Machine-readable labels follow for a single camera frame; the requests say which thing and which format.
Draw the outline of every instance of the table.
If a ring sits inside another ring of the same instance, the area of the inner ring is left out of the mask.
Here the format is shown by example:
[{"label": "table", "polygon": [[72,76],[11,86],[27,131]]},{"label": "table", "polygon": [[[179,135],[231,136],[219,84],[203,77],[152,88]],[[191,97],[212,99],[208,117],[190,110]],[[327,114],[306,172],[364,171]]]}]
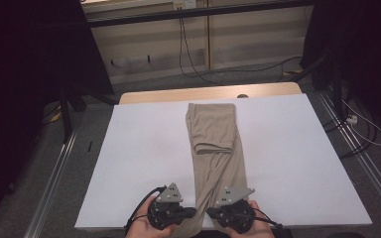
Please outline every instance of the table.
[{"label": "table", "polygon": [[[249,98],[236,99],[239,94]],[[77,229],[121,228],[138,200],[172,181],[183,206],[194,206],[185,125],[189,102],[236,105],[248,186],[258,190],[250,198],[273,220],[287,227],[371,223],[309,100],[294,83],[134,92],[120,102]],[[212,229],[206,217],[203,228]]]},{"label": "table", "polygon": [[247,95],[248,97],[261,97],[302,94],[302,91],[294,82],[216,86],[161,91],[129,92],[122,95],[119,103],[129,104],[143,102],[225,99],[237,98],[237,96],[241,94]]}]

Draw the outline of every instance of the metal frame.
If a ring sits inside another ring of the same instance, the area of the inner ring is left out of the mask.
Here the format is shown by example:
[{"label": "metal frame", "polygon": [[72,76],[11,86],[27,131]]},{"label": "metal frame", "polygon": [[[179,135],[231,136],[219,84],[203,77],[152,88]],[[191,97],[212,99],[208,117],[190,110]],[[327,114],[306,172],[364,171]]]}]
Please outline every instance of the metal frame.
[{"label": "metal frame", "polygon": [[51,25],[41,25],[37,27],[37,30],[60,30],[60,29],[78,29],[78,28],[99,28],[99,27],[109,27],[117,25],[126,25],[134,23],[144,23],[144,22],[156,22],[173,20],[180,18],[193,18],[193,17],[204,17],[204,16],[214,16],[223,15],[231,13],[243,13],[243,12],[255,12],[273,9],[283,9],[283,8],[294,8],[294,7],[305,7],[311,6],[315,3],[327,2],[330,0],[276,0],[268,1],[262,3],[252,3],[252,4],[241,4],[232,6],[221,6],[221,7],[207,7],[207,8],[195,8],[186,9],[182,11],[168,11],[160,13],[150,13],[135,16],[126,17],[113,17],[113,18],[98,18],[89,20],[87,23],[63,23],[63,24],[51,24]]},{"label": "metal frame", "polygon": [[161,5],[161,4],[172,4],[173,0],[140,0],[140,1],[127,1],[127,2],[110,2],[104,1],[101,4],[87,4],[87,2],[82,3],[82,9],[84,13],[95,13],[103,11],[113,11],[120,9],[136,8],[136,7],[145,7],[152,5]]},{"label": "metal frame", "polygon": [[51,174],[48,185],[46,186],[45,192],[40,200],[38,207],[33,215],[32,220],[30,221],[27,232],[24,235],[24,238],[38,238],[42,232],[43,226],[45,225],[46,218],[49,211],[51,210],[52,202],[54,196],[58,189],[62,174],[64,172],[64,167],[69,158],[70,152],[72,150],[73,144],[75,142],[77,129],[73,129],[70,137],[67,142],[63,144],[61,153],[58,157],[55,168]]},{"label": "metal frame", "polygon": [[[342,123],[332,109],[332,100],[327,95],[323,96],[321,93],[318,97],[329,116],[331,118],[336,118],[336,120],[334,121],[335,125],[339,125],[340,123]],[[340,127],[339,132],[341,133],[341,136],[344,138],[345,142],[351,150],[354,150],[357,146],[361,146],[360,141],[357,139],[357,137],[354,135],[354,133],[351,131],[349,127],[345,128],[342,126]],[[366,172],[367,176],[372,181],[376,190],[381,195],[381,173],[377,169],[376,165],[373,163],[370,156],[367,154],[367,152],[361,152],[356,155],[356,158],[358,163]]]}]

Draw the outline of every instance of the dark background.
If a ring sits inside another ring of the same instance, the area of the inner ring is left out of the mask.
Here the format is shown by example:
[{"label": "dark background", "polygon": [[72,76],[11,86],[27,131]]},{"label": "dark background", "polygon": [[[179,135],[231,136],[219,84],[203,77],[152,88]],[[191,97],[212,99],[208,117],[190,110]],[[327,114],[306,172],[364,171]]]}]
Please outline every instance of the dark background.
[{"label": "dark background", "polygon": [[313,72],[314,87],[323,89],[332,82],[337,61],[348,96],[359,97],[381,120],[381,1],[316,4],[301,66],[309,66],[325,53],[327,61]]},{"label": "dark background", "polygon": [[76,0],[0,0],[0,200],[29,158],[44,106],[60,99],[63,84],[113,93],[89,29],[41,30],[78,22],[86,20]]}]

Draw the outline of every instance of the white cord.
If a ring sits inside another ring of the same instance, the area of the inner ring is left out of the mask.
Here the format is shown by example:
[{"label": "white cord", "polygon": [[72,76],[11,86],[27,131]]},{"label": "white cord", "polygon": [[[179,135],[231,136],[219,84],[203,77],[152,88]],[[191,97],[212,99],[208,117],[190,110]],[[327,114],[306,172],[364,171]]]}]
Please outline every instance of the white cord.
[{"label": "white cord", "polygon": [[[357,116],[361,117],[362,119],[364,119],[365,121],[367,121],[368,123],[372,124],[374,127],[376,127],[377,129],[379,129],[379,131],[381,131],[380,127],[378,127],[376,124],[374,124],[373,122],[367,120],[366,118],[364,118],[362,115],[360,115],[358,112],[356,112],[354,109],[352,109],[348,103],[346,103],[344,100],[342,100],[342,102],[352,111],[354,112]],[[376,145],[376,146],[381,146],[381,144],[379,143],[376,143],[376,142],[372,142],[370,140],[368,140],[367,138],[363,137],[360,133],[358,133],[355,129],[354,129],[354,126],[351,124],[351,129],[361,138],[363,138],[364,140],[370,142],[371,144],[373,145]]]}]

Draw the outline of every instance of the wall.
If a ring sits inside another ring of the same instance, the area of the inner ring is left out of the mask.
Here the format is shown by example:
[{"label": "wall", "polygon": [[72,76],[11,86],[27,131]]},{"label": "wall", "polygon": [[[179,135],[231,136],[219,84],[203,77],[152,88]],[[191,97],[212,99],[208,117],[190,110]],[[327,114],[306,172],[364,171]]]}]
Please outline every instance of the wall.
[{"label": "wall", "polygon": [[[255,2],[262,1],[198,0],[196,5],[215,7]],[[172,1],[166,0],[103,1],[83,6],[88,19],[173,10]],[[256,59],[268,61],[299,56],[303,52],[304,36],[312,8],[299,7],[185,19],[190,51],[203,52],[202,65],[205,65],[205,68],[242,65]],[[178,55],[180,28],[179,20],[167,20],[96,28],[92,29],[92,33],[103,60],[108,61],[159,54]],[[257,51],[242,50],[247,46]],[[274,53],[271,49],[278,49],[278,52]]]}]

